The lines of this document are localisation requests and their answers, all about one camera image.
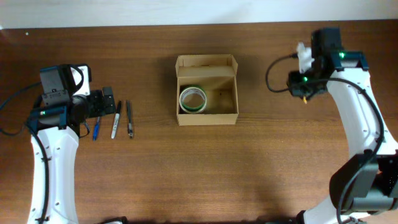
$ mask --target pen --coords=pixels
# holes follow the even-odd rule
[[[116,135],[116,130],[118,130],[119,116],[120,116],[121,108],[122,108],[122,101],[119,100],[118,108],[116,109],[116,114],[114,115],[114,122],[113,122],[113,129],[112,129],[111,139],[114,139],[114,137]]]
[[[97,123],[95,123],[95,127],[94,127],[94,133],[93,133],[93,141],[97,140],[98,137],[98,131],[100,130],[100,118],[97,118]]]
[[[130,139],[132,139],[134,137],[134,133],[132,131],[132,119],[131,119],[131,105],[130,105],[130,101],[126,100],[126,108],[127,108],[127,119],[129,121],[129,123],[127,124],[127,133],[130,136]]]

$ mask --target blue pen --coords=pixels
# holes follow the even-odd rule
[[[98,132],[100,131],[100,118],[98,117],[97,123],[95,123],[94,133],[93,133],[93,141],[97,140]]]

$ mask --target white marker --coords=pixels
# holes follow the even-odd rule
[[[122,101],[119,100],[118,108],[116,109],[116,114],[114,115],[114,122],[113,122],[113,129],[112,129],[111,139],[114,139],[114,137],[116,135],[116,131],[118,130],[118,124],[119,124],[119,117],[120,117],[121,108],[122,108]]]

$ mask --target white wall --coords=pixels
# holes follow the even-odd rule
[[[398,0],[0,0],[3,28],[398,19]]]

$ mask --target gray pen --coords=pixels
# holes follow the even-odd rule
[[[132,130],[132,113],[131,113],[131,106],[130,106],[130,101],[126,100],[126,108],[127,108],[127,119],[128,119],[128,124],[127,124],[127,133],[132,139],[134,137],[134,132]]]

